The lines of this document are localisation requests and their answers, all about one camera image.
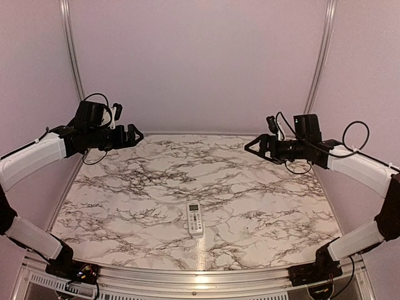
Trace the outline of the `white remote control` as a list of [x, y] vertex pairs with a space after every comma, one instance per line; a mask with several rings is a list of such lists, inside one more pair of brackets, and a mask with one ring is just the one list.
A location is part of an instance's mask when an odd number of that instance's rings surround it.
[[204, 234], [201, 205], [199, 201], [186, 203], [188, 232], [191, 236], [201, 237]]

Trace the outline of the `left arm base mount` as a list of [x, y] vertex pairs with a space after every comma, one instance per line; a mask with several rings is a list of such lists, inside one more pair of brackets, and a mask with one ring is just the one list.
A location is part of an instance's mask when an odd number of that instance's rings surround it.
[[48, 264], [45, 272], [72, 282], [95, 285], [98, 279], [99, 265], [82, 261], [73, 261], [70, 266]]

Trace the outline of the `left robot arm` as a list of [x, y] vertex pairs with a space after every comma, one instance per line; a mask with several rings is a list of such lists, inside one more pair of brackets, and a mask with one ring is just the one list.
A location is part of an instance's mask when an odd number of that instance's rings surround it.
[[108, 152], [133, 148], [143, 138], [144, 134], [133, 124], [87, 130], [58, 126], [42, 138], [1, 157], [1, 235], [44, 257], [65, 278], [74, 278], [79, 272], [79, 264], [73, 259], [72, 248], [20, 216], [11, 207], [7, 193], [53, 163], [86, 154], [91, 149]]

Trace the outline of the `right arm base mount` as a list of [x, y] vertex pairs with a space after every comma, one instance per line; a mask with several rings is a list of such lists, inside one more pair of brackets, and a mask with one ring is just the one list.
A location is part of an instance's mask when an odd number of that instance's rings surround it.
[[293, 286], [314, 284], [321, 281], [328, 281], [343, 275], [340, 264], [318, 269], [315, 263], [292, 266], [288, 269], [289, 280]]

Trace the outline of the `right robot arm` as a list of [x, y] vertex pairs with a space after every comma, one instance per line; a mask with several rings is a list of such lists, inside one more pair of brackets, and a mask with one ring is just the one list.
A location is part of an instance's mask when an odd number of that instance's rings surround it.
[[268, 116], [266, 122], [270, 132], [246, 144], [247, 152], [278, 165], [307, 161], [356, 181], [382, 199], [372, 221], [317, 250], [309, 270], [314, 279], [324, 279], [343, 258], [399, 238], [399, 168], [350, 148], [344, 141], [324, 140], [315, 114], [294, 117], [289, 127], [292, 139], [285, 138], [277, 116]]

